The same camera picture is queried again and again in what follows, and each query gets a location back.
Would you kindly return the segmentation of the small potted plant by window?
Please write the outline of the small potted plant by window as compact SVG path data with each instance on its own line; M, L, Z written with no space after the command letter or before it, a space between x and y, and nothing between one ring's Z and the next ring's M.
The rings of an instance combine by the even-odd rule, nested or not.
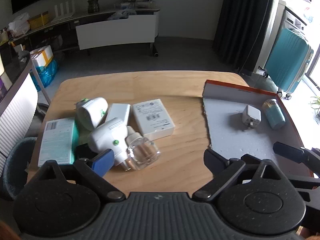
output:
M320 123L320 97L319 96L313 96L312 101L310 102L310 106L312 109L315 110L315 119L317 124Z

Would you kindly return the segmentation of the white product box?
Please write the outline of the white product box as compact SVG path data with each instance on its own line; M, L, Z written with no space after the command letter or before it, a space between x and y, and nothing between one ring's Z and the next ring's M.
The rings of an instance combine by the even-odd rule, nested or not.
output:
M149 140L157 140L173 134L175 124L161 99L153 99L132 105L139 131Z

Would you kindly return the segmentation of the light blue jar clear lid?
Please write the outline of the light blue jar clear lid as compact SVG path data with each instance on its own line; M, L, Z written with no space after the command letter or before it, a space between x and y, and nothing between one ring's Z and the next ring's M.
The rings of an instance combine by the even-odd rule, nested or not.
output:
M285 125L285 116L276 99L266 100L262 109L272 129L278 130Z

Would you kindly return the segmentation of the yellow box on console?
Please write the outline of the yellow box on console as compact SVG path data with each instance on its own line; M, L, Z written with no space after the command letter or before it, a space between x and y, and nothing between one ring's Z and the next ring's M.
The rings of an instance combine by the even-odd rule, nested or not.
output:
M45 12L38 14L28 20L31 30L42 27L42 26L46 25L47 23L49 23L49 21L50 21L49 11L45 11Z

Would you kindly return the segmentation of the white rectangular power adapter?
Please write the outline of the white rectangular power adapter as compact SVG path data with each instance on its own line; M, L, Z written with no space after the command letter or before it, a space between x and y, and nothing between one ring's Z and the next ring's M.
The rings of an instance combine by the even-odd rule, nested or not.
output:
M129 116L130 116L130 104L126 103L113 103L107 112L107 116L105 122L110 121L114 118L119 118L123 121L125 125L128 124Z

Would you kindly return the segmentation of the white plug-in device green button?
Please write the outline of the white plug-in device green button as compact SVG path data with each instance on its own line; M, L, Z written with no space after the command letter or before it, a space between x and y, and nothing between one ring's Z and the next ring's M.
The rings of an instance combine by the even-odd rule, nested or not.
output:
M118 166L127 159L128 135L123 120L113 118L94 129L88 136L88 146L95 153L103 153L110 149L114 152L114 165Z

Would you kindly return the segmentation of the small white charger cube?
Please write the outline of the small white charger cube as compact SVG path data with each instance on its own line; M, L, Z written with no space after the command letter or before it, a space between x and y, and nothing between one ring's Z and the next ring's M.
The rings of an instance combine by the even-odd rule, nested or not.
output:
M247 105L242 112L242 123L248 128L256 128L261 122L261 111L251 105Z

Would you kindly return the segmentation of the white yellow cardboard box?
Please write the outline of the white yellow cardboard box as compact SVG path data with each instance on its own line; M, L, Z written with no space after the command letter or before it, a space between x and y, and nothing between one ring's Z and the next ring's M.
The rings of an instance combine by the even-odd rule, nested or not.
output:
M38 48L32 50L30 52L30 58L35 67L46 67L53 59L53 52L51 46L44 46L42 48Z

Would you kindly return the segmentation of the white router with antennas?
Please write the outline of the white router with antennas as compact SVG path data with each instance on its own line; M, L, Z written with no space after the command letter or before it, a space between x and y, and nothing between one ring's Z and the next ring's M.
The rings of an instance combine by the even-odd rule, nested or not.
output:
M74 0L66 1L54 6L55 18L52 22L57 22L72 17L75 14Z

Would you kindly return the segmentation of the clear glass refill bottle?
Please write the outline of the clear glass refill bottle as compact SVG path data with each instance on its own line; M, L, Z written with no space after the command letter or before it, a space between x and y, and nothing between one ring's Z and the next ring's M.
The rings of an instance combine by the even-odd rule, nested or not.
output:
M161 152L153 141L143 137L131 126L127 126L127 130L127 159L120 163L124 171L142 170L159 159Z

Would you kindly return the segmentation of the blue plastic bag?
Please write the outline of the blue plastic bag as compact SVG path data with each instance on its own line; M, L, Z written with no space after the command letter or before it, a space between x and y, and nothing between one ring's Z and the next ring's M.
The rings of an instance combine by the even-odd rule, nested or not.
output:
M59 65L55 58L46 67L36 67L37 73L44 88L48 87L54 80L58 70Z

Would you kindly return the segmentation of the curved white dark counter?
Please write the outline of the curved white dark counter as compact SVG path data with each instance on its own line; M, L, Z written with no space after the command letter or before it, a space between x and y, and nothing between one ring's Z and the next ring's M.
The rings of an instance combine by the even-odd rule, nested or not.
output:
M38 92L30 71L28 51L21 51L9 64L1 60L1 167L12 148L23 139L33 120Z

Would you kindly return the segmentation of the dark round stool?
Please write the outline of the dark round stool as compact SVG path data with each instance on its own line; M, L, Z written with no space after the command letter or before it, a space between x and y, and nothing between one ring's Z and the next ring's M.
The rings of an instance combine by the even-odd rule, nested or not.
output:
M27 183L27 168L31 162L37 137L20 140L10 151L1 177L1 198L15 200Z

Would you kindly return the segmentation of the teal hard-shell suitcase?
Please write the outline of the teal hard-shell suitcase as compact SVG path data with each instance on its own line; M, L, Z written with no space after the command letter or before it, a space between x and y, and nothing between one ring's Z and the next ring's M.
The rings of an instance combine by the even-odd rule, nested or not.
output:
M313 56L305 35L297 29L282 29L264 67L263 77L270 77L280 98L290 100Z

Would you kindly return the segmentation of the teal white carton box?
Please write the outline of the teal white carton box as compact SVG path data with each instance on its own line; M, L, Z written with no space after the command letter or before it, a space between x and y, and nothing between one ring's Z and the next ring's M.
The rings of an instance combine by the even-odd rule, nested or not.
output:
M41 167L48 160L55 160L59 165L71 165L75 161L78 140L75 117L46 122L37 166Z

